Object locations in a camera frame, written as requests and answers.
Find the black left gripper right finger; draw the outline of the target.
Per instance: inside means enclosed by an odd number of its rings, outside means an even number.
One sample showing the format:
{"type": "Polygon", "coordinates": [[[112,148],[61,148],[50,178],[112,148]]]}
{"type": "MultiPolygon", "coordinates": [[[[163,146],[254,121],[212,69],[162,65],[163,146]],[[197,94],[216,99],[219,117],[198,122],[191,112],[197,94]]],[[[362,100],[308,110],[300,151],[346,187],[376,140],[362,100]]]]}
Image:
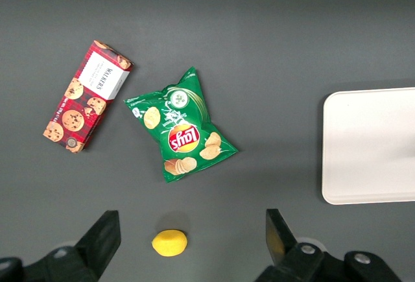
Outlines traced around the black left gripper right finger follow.
{"type": "Polygon", "coordinates": [[[323,251],[309,242],[298,242],[278,209],[266,211],[266,244],[274,264],[256,282],[317,280],[323,251]]]}

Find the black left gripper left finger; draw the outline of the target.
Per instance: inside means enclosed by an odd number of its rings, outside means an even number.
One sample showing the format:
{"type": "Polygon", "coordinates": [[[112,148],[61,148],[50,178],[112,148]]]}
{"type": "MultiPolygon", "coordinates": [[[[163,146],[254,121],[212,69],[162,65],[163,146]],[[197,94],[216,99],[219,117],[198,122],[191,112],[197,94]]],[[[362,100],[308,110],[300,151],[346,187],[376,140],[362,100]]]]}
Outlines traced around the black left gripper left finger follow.
{"type": "Polygon", "coordinates": [[[46,258],[46,281],[98,281],[121,243],[118,211],[106,211],[74,246],[46,258]]]}

